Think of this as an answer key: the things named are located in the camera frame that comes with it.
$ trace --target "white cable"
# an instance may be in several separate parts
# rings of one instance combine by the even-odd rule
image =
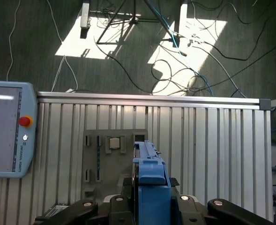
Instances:
[[[56,29],[56,31],[57,31],[58,38],[60,39],[61,43],[63,44],[63,40],[62,40],[62,38],[60,37],[59,30],[58,30],[58,27],[57,27],[57,23],[55,22],[55,19],[54,19],[54,16],[53,16],[52,6],[50,5],[49,0],[46,0],[46,1],[47,1],[48,5],[49,5],[49,9],[50,9],[50,12],[51,12],[51,14],[52,14],[52,20],[53,20],[55,29]],[[63,62],[63,61],[66,62],[67,66],[68,66],[69,69],[71,70],[71,73],[72,73],[72,75],[73,75],[73,78],[74,78],[74,81],[75,81],[75,84],[76,84],[76,90],[77,90],[77,89],[78,89],[78,82],[77,82],[75,73],[74,73],[73,69],[71,68],[70,64],[68,63],[67,58],[66,58],[66,55],[64,55],[63,58],[62,58],[62,61],[61,61],[61,63],[60,63],[59,69],[58,69],[58,71],[57,71],[57,74],[56,74],[56,76],[55,76],[55,78],[54,78],[54,82],[53,82],[53,85],[52,85],[52,91],[53,91],[53,89],[54,89],[54,87],[55,87],[55,85],[56,85],[56,83],[57,83],[57,80],[58,80],[58,77],[59,77],[59,73],[60,73],[60,70],[61,70],[61,68],[62,68],[62,64],[63,64],[62,62]]]
[[[194,11],[194,27],[195,27],[195,21],[196,21],[196,9],[195,9],[195,5],[194,5],[194,2],[191,1],[192,3],[192,6],[193,6],[193,11]]]
[[[254,4],[253,4],[252,6],[254,6],[254,5],[256,4],[257,1],[258,1],[258,0],[255,0]]]
[[[8,36],[8,43],[9,43],[9,46],[10,46],[10,54],[11,54],[11,65],[10,65],[10,67],[8,68],[8,71],[7,71],[7,81],[8,81],[8,75],[9,75],[9,73],[10,73],[10,70],[11,70],[11,68],[12,68],[12,66],[13,66],[13,54],[12,54],[12,46],[11,46],[11,37],[12,37],[12,34],[14,33],[14,30],[15,30],[15,27],[16,27],[16,20],[17,20],[17,12],[18,12],[18,9],[19,9],[19,7],[20,7],[20,4],[21,4],[21,0],[19,0],[19,2],[18,2],[18,6],[17,6],[17,8],[16,8],[16,10],[15,10],[15,13],[14,13],[14,26],[13,26],[13,29],[12,29],[12,31],[11,31],[11,33],[10,33],[10,35]]]
[[[59,74],[61,72],[61,68],[62,68],[62,64],[63,64],[64,60],[65,60],[65,57],[63,56],[63,58],[62,58],[62,60],[60,62],[57,74],[55,75],[55,78],[54,78],[54,81],[53,81],[53,84],[52,84],[52,90],[51,90],[51,92],[53,92],[53,89],[54,89],[54,87],[55,87],[55,85],[57,83],[57,80],[58,80]]]

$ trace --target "screw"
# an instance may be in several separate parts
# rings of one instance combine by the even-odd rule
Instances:
[[[84,204],[84,206],[86,206],[86,207],[89,207],[91,205],[92,205],[92,203],[90,203],[90,202],[87,202],[87,203]]]
[[[189,197],[186,195],[183,195],[180,197],[180,199],[186,201],[186,200],[189,200]]]
[[[218,201],[218,200],[214,201],[214,204],[215,204],[215,205],[218,205],[218,206],[223,205],[222,201]]]

